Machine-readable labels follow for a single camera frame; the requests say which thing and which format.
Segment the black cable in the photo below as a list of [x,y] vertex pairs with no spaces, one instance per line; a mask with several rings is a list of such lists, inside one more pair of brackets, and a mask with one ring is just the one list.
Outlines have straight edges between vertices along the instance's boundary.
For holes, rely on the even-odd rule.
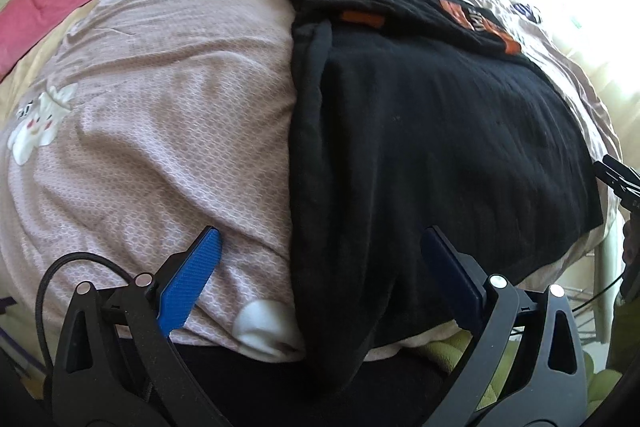
[[[571,310],[572,313],[578,312],[581,309],[585,308],[586,306],[588,306],[589,304],[591,304],[594,300],[602,297],[602,295],[610,290],[611,288],[613,288],[613,286],[616,284],[616,282],[618,282],[620,279],[622,279],[622,276],[624,274],[620,274],[618,275],[611,284],[609,284],[609,286],[607,286],[606,288],[604,288],[604,290],[599,291],[598,293],[596,293],[596,295],[594,295],[593,297],[591,297],[591,299],[589,299],[588,301],[583,302],[580,306],[576,306],[573,310]],[[523,331],[511,331],[511,334],[509,335],[510,337],[514,337],[515,335],[521,335],[523,333]]]
[[40,350],[42,352],[42,358],[44,359],[44,365],[47,368],[47,374],[50,376],[53,374],[53,360],[51,360],[51,353],[49,352],[49,346],[47,346],[47,337],[44,334],[44,320],[42,318],[42,309],[44,307],[44,296],[47,292],[47,287],[53,279],[53,276],[67,263],[71,263],[72,261],[92,261],[92,263],[101,264],[102,266],[106,266],[116,275],[119,275],[127,283],[133,280],[123,268],[115,264],[113,261],[109,261],[102,257],[101,255],[97,255],[95,253],[89,252],[72,252],[63,255],[59,259],[53,261],[51,266],[47,268],[47,271],[44,272],[42,279],[40,280],[40,284],[38,285],[38,293],[36,294],[36,307],[35,307],[35,319],[36,319],[36,333],[38,335],[38,343],[40,344]]
[[616,284],[616,282],[618,282],[620,279],[622,279],[623,274],[621,273],[620,275],[618,275],[613,282],[607,286],[606,288],[604,288],[604,290],[596,293],[596,295],[594,295],[593,297],[591,297],[591,299],[589,299],[588,301],[583,302],[580,306],[576,306],[573,310],[571,310],[572,313],[578,312],[580,311],[582,308],[588,306],[589,304],[591,304],[595,299],[602,297],[603,293],[606,292],[607,290],[610,290],[611,288],[613,288],[613,286]]

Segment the orange patch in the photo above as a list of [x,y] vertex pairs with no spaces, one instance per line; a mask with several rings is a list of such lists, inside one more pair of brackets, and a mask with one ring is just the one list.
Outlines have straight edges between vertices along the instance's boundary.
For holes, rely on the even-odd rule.
[[385,17],[375,13],[356,12],[346,10],[340,14],[340,19],[345,22],[353,22],[356,24],[365,24],[379,30],[385,25]]
[[485,19],[484,17],[482,17],[482,25],[484,26],[485,30],[498,35],[504,41],[504,52],[507,55],[517,55],[518,53],[520,53],[522,47],[518,42],[513,40],[513,37],[511,37],[511,35],[509,35],[506,31],[501,30],[500,28],[498,28],[498,26],[496,26],[490,20]]
[[442,6],[451,15],[458,24],[467,30],[473,30],[474,27],[466,18],[465,13],[462,11],[460,4],[455,4],[447,0],[440,0],[440,6]]

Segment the mattress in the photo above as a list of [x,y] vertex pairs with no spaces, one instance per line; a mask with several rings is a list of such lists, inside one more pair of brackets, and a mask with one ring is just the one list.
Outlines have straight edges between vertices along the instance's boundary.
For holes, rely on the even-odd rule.
[[[12,108],[0,134],[11,147],[0,160],[0,273],[32,309],[40,277],[64,253],[93,251],[132,274],[155,271],[215,224],[225,263],[172,339],[297,360],[304,348],[288,280],[286,185],[293,12],[287,0],[197,0],[181,13],[186,19],[172,18],[171,6],[190,1],[95,0],[87,16],[70,16],[0,84],[10,100],[4,110]],[[490,9],[542,68],[591,157],[620,157],[606,108],[542,29],[507,0],[466,1]],[[54,122],[45,128],[49,116]],[[37,117],[44,119],[40,138],[31,139],[25,128]],[[521,287],[542,289],[602,241],[617,203],[599,189],[604,224]],[[47,294],[52,330],[81,280],[120,283],[90,264],[63,269]],[[441,325],[373,349],[367,359],[455,328]]]

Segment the black t-shirt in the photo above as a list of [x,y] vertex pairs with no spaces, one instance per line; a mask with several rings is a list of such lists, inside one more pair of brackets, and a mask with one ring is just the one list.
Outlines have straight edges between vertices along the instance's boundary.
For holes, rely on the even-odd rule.
[[291,282],[307,361],[339,389],[370,348],[451,318],[426,227],[515,284],[602,210],[571,112],[491,12],[291,2]]

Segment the floor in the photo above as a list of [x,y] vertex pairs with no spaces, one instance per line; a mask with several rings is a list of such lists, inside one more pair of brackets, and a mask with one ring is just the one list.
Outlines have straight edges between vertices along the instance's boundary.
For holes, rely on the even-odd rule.
[[[572,308],[579,306],[593,296],[593,257],[583,257],[570,267],[558,280],[569,297]],[[575,322],[580,333],[582,349],[591,355],[596,372],[605,368],[609,344],[601,344],[595,338],[595,320],[590,307],[577,312]]]

